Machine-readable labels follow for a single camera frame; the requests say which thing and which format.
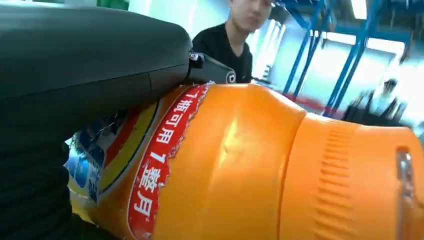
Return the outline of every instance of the torn label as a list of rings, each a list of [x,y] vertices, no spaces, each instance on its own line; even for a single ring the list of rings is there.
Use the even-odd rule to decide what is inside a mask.
[[[195,116],[209,84],[188,88],[169,108],[146,148],[128,204],[128,226],[135,239],[148,240],[159,208],[159,191],[170,175],[170,158],[177,154],[189,121]]]

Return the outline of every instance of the plastic bottle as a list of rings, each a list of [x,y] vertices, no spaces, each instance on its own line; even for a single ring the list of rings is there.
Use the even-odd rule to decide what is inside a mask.
[[[122,239],[424,237],[423,149],[406,128],[208,84],[135,107],[109,143],[103,159],[88,154],[87,184],[69,187],[74,212]]]

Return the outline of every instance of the blue metal shelf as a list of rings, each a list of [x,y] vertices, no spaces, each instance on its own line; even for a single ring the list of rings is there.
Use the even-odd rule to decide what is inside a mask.
[[[277,4],[284,5],[290,12],[297,23],[306,30],[303,41],[300,45],[299,53],[294,61],[287,83],[283,90],[287,94],[294,80],[297,68],[299,66],[302,54],[309,44],[307,60],[303,68],[302,74],[293,93],[294,98],[298,96],[305,83],[305,75],[311,63],[312,57],[316,50],[317,44],[322,38],[322,31],[328,31],[328,23],[336,21],[333,15],[333,7],[338,0],[276,0]],[[313,15],[310,19],[305,19],[301,14],[300,8],[311,7]],[[373,0],[372,5],[367,9],[368,18],[364,20],[361,26],[353,26],[348,23],[336,23],[335,33],[349,34],[356,36],[356,42],[352,46],[349,56],[340,76],[334,86],[334,89],[329,96],[326,104],[325,116],[331,117],[340,106],[344,95],[349,87],[355,70],[361,60],[361,57],[367,47],[368,38],[376,38],[383,40],[391,40],[405,43],[405,46],[410,44],[411,34],[408,32],[387,32],[377,29],[378,19],[382,12],[395,10],[401,14],[424,14],[424,0]],[[318,37],[310,36],[310,31],[319,30]]]
[[[314,7],[318,4],[319,0],[276,0],[279,4],[284,4],[287,7],[296,6],[311,6]]]

